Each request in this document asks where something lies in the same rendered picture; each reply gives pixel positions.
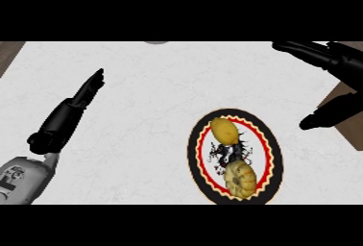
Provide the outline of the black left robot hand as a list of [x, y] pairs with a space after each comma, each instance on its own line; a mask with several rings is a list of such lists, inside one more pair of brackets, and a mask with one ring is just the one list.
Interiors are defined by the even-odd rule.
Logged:
[[59, 153], [75, 132], [84, 111], [93, 97], [103, 87], [103, 69], [99, 69], [72, 98], [66, 98], [54, 107], [37, 133], [26, 140], [29, 151], [37, 155]]

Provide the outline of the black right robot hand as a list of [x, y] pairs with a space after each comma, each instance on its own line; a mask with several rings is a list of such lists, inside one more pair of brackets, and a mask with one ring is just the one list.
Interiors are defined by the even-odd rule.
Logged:
[[336, 96], [299, 123], [302, 130], [330, 128], [363, 111], [363, 51], [329, 41], [274, 41], [271, 48], [327, 71], [355, 90]]

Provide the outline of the brown cardboard box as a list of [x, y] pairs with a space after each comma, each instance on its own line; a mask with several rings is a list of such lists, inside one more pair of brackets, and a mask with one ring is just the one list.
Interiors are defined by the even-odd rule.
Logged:
[[[354, 93], [355, 90], [350, 88], [344, 83], [338, 83], [317, 106], [322, 107], [336, 96], [344, 95], [350, 92]], [[353, 148], [357, 151], [363, 151], [363, 111], [358, 112], [342, 123], [339, 123], [335, 128]]]

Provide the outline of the yellow lemon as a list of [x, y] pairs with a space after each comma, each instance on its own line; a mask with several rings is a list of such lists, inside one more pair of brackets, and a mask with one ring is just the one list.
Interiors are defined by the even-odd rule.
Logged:
[[237, 144], [237, 129], [236, 125], [229, 119], [214, 118], [211, 120], [211, 132], [221, 144]]

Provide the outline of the black red patterned plate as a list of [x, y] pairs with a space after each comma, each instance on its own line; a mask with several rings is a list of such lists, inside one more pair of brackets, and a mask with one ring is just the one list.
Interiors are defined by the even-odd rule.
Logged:
[[[226, 118], [236, 125], [237, 144], [224, 145], [211, 132], [211, 120]], [[189, 167], [199, 190], [217, 205], [265, 204], [282, 182], [282, 153], [273, 132], [260, 118], [239, 109], [220, 109], [199, 120], [189, 137]], [[257, 186], [254, 194], [240, 199], [226, 188], [227, 164], [242, 160], [254, 169]]]

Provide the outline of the pale yellow ridged squash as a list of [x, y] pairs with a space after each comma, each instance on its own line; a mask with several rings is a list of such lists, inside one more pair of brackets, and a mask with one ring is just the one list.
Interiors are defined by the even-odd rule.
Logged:
[[227, 164], [224, 182], [230, 194], [237, 198], [245, 199], [254, 194], [257, 175], [254, 169], [242, 160]]

